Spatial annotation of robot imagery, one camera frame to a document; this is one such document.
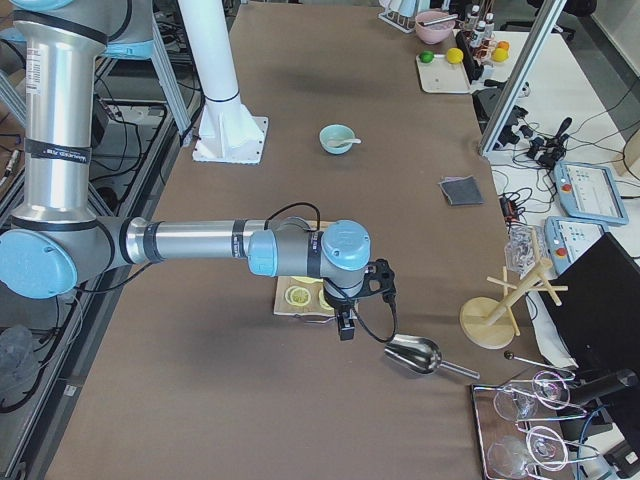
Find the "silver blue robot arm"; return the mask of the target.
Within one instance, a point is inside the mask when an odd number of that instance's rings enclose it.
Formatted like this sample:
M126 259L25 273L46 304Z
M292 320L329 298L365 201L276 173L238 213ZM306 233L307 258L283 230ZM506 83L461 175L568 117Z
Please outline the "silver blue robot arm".
M299 219L152 222L90 211L94 63L101 55L150 57L150 2L18 1L14 23L27 46L26 178L1 237L7 287L43 299L125 265L244 259L256 275L322 279L340 338L353 337L371 246L354 221L319 229Z

